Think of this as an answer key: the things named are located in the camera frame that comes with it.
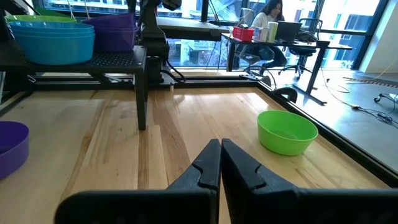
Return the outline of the small printed box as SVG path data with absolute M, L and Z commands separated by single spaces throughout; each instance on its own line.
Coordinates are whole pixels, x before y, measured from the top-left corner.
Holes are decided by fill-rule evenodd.
M 253 41 L 267 42 L 268 28 L 256 27 L 253 33 Z

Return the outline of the green plastic mini bowl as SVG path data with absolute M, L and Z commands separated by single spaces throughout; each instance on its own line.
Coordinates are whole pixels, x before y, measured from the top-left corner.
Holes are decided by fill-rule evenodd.
M 32 15 L 10 15 L 4 17 L 7 22 L 76 22 L 76 19 L 71 17 L 60 16 L 32 16 Z
M 257 116 L 257 135 L 259 142 L 271 152 L 297 156 L 317 138 L 318 129 L 295 113 L 269 110 Z

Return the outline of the grey standing desk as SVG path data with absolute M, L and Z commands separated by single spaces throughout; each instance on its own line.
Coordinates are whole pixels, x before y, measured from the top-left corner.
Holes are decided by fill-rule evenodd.
M 224 26 L 178 17 L 157 17 L 157 25 L 168 39 L 220 41 L 222 34 L 230 33 Z

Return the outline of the white paper roll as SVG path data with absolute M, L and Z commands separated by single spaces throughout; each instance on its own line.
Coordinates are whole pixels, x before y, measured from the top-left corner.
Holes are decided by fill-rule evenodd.
M 274 43 L 278 29 L 278 22 L 268 22 L 267 24 L 267 42 Z

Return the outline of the black floor fan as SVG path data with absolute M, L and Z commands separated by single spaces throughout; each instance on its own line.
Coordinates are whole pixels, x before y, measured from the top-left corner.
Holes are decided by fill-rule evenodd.
M 265 83 L 267 86 L 269 87 L 273 87 L 276 90 L 277 89 L 277 84 L 276 84 L 276 80 L 273 76 L 273 74 L 271 74 L 271 72 L 269 71 L 268 68 L 266 68 L 263 65 L 250 65 L 248 66 L 245 71 L 248 72 L 248 74 L 250 75 L 254 75 L 256 77 L 260 78 L 260 81 Z

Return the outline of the black office desk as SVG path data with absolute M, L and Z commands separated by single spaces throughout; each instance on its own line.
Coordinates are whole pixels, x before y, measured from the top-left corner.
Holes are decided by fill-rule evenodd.
M 325 52 L 330 49 L 336 49 L 336 50 L 351 50 L 351 47 L 345 46 L 345 45 L 339 45 L 339 44 L 331 44 L 329 41 L 318 41 L 315 43 L 310 43 L 306 44 L 304 42 L 294 42 L 294 43 L 288 43 L 288 42 L 281 42 L 281 41 L 276 41 L 274 43 L 269 43 L 269 42 L 256 42 L 254 40 L 251 41 L 242 41 L 240 39 L 236 39 L 233 37 L 232 34 L 227 34 L 227 33 L 221 33 L 221 35 L 228 40 L 230 43 L 229 45 L 229 50 L 228 50 L 228 57 L 227 57 L 227 64 L 226 64 L 226 71 L 231 72 L 233 70 L 233 65 L 234 65 L 234 58 L 238 57 L 236 53 L 236 46 L 237 45 L 244 45 L 247 47 L 248 45 L 253 45 L 253 46 L 274 46 L 274 47 L 288 47 L 289 49 L 291 47 L 293 48 L 301 48 L 301 49 L 307 49 L 307 50 L 314 50 L 318 49 L 318 56 L 315 61 L 315 64 L 313 66 L 313 69 L 311 71 L 311 76 L 308 81 L 308 85 L 306 89 L 302 89 L 300 86 L 299 81 L 297 83 L 293 84 L 293 87 L 303 94 L 307 95 L 311 100 L 314 102 L 318 103 L 321 106 L 325 106 L 327 104 L 326 101 L 322 101 L 318 99 L 317 97 L 312 95 L 312 90 L 314 88 L 315 81 L 317 79 L 318 72 L 321 68 L 323 57 L 325 55 Z

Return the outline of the black rolling stand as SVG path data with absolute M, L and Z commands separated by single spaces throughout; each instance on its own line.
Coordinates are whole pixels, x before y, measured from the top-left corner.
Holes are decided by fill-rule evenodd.
M 393 103 L 398 103 L 398 94 L 392 94 L 392 93 L 380 93 L 377 97 L 374 98 L 374 102 L 378 103 L 383 98 L 386 98 L 392 101 Z

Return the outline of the black aluminium table frame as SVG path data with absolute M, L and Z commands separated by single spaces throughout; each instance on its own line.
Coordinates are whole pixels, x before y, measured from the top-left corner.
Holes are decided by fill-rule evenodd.
M 28 77 L 16 75 L 16 83 L 11 85 L 5 96 L 0 97 L 0 117 L 10 112 L 18 103 L 33 94 L 34 91 L 88 91 L 88 90 L 133 90 L 134 82 L 124 78 L 119 83 L 101 83 L 89 77 Z M 365 152 L 355 143 L 349 141 L 337 131 L 314 118 L 292 101 L 286 100 L 275 90 L 271 90 L 263 82 L 243 80 L 238 77 L 188 77 L 185 83 L 176 84 L 177 88 L 243 88 L 254 87 L 276 101 L 284 109 L 309 119 L 320 131 L 321 136 L 334 144 L 339 150 L 354 159 L 366 170 L 370 171 L 385 184 L 398 188 L 398 172 L 378 161 L 370 153 Z

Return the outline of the black office chair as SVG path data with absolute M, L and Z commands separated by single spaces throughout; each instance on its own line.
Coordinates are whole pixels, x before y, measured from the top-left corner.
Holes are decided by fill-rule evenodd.
M 232 68 L 238 69 L 241 60 L 248 66 L 244 71 L 250 75 L 262 75 L 262 65 L 256 65 L 260 61 L 269 61 L 274 58 L 274 52 L 268 46 L 237 44 L 234 51 Z
M 320 30 L 323 25 L 323 21 L 319 18 L 301 18 L 299 23 L 303 24 L 303 27 L 300 28 L 300 31 L 296 35 L 296 39 L 299 42 L 305 42 L 307 44 L 314 43 L 320 40 Z M 300 61 L 301 57 L 310 57 L 312 56 L 316 50 L 315 49 L 306 49 L 302 47 L 289 47 L 289 52 L 292 55 L 298 57 L 298 62 L 295 65 L 285 65 L 283 69 L 281 69 L 278 74 L 280 75 L 283 71 L 293 68 L 295 73 L 298 75 L 295 77 L 296 80 L 299 80 L 302 73 L 304 71 L 311 72 L 309 69 L 305 68 Z

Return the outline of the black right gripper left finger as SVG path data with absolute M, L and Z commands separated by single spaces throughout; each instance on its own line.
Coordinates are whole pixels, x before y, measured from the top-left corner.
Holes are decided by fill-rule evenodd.
M 163 190 L 95 190 L 60 203 L 55 224 L 218 224 L 220 142 L 212 139 Z

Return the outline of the black laptop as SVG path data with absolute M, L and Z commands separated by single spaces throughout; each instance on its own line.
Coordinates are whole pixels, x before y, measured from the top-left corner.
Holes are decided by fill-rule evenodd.
M 283 42 L 293 42 L 300 31 L 302 23 L 277 21 L 278 28 L 275 39 Z

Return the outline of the red storage box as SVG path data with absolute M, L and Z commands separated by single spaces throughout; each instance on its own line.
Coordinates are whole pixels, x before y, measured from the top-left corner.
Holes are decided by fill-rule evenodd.
M 254 35 L 254 29 L 233 27 L 233 37 L 242 42 L 251 42 Z

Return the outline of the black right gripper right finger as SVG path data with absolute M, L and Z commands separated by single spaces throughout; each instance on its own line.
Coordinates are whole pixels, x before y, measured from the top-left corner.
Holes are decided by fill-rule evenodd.
M 398 190 L 301 188 L 230 139 L 221 172 L 232 224 L 398 224 Z

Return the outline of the blue plastic mini bowl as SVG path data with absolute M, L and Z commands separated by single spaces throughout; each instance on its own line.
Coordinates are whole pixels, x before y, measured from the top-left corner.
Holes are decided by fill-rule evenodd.
M 73 23 L 73 22 L 37 22 L 37 21 L 15 21 L 9 22 L 8 25 L 12 28 L 27 28 L 27 29 L 93 29 L 89 24 Z
M 89 29 L 28 29 L 28 28 L 11 28 L 13 32 L 29 32 L 29 33 L 55 33 L 55 34 L 82 34 L 82 33 L 93 33 L 95 30 Z
M 39 65 L 73 65 L 93 56 L 95 35 L 80 37 L 46 37 L 14 35 L 25 57 Z

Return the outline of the black perforated metal shelf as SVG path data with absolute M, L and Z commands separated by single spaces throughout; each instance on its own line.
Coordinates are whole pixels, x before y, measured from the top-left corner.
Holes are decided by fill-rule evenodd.
M 76 65 L 37 65 L 28 62 L 14 41 L 0 42 L 0 73 L 4 72 L 5 99 L 19 92 L 34 91 L 135 90 L 137 123 L 146 129 L 146 49 L 129 52 L 96 52 L 89 62 Z

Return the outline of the person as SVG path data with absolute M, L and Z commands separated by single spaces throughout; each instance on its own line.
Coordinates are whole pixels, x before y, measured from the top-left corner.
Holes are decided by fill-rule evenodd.
M 267 28 L 269 22 L 285 21 L 283 16 L 282 0 L 269 0 L 254 18 L 251 27 Z M 263 74 L 266 68 L 284 67 L 287 59 L 280 48 L 265 45 L 238 45 L 238 49 L 246 47 L 246 53 L 258 55 L 266 63 L 262 64 L 260 73 Z

